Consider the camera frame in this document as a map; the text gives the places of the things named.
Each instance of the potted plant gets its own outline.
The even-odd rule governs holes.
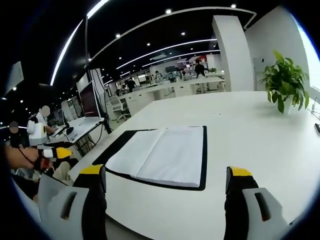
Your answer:
[[[217,71],[217,69],[215,67],[209,69],[210,73],[215,73],[216,71]]]
[[[300,66],[294,66],[294,62],[277,52],[273,51],[276,62],[264,69],[264,78],[269,102],[277,102],[278,110],[288,114],[291,106],[298,105],[300,110],[303,105],[309,104],[309,93],[305,91],[304,81],[309,80],[308,74],[304,73]]]

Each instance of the paper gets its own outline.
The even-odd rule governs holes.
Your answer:
[[[136,176],[160,135],[159,130],[138,131],[115,155],[106,167],[121,174]]]
[[[136,177],[160,184],[199,187],[203,138],[202,126],[166,129]]]
[[[149,182],[199,187],[203,127],[172,127],[138,131],[106,167]]]

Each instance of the white table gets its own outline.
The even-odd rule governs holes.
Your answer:
[[[126,130],[207,126],[203,191],[156,187],[106,173],[106,213],[154,240],[222,240],[226,168],[248,169],[283,206],[289,223],[320,180],[320,136],[309,111],[278,112],[265,92],[220,92],[154,101],[100,142],[71,171],[75,179]]]
[[[50,142],[56,143],[60,142],[66,137],[66,140],[72,144],[77,144],[77,142],[85,135],[90,133],[92,130],[101,125],[104,118],[91,116],[91,117],[80,117],[69,122],[70,127],[73,127],[73,131],[66,135],[66,130],[63,131],[63,136],[57,135],[56,137],[51,137]],[[81,151],[81,147],[77,146],[80,154],[83,156],[84,153]]]
[[[195,95],[196,84],[203,83],[223,83],[224,79],[219,77],[202,77],[187,81],[178,81],[169,83],[168,81],[155,83],[154,86],[145,87],[139,91],[134,91],[120,96],[119,99],[125,99],[131,116],[135,115],[141,109],[155,100],[162,100],[170,98],[170,92],[164,92],[166,89],[174,88],[175,97],[183,97],[188,95]]]

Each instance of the white pot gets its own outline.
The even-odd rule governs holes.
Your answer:
[[[284,115],[289,115],[290,111],[292,109],[292,101],[294,99],[293,95],[290,95],[290,97],[288,97],[284,102],[284,110],[283,110],[283,114]]]

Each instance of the white cabinet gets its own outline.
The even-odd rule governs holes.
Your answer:
[[[147,93],[133,93],[125,97],[126,104],[129,108],[131,116],[135,115],[145,106],[150,104],[155,100],[154,94],[152,92]]]
[[[193,94],[190,84],[177,84],[174,86],[175,97],[189,96]]]

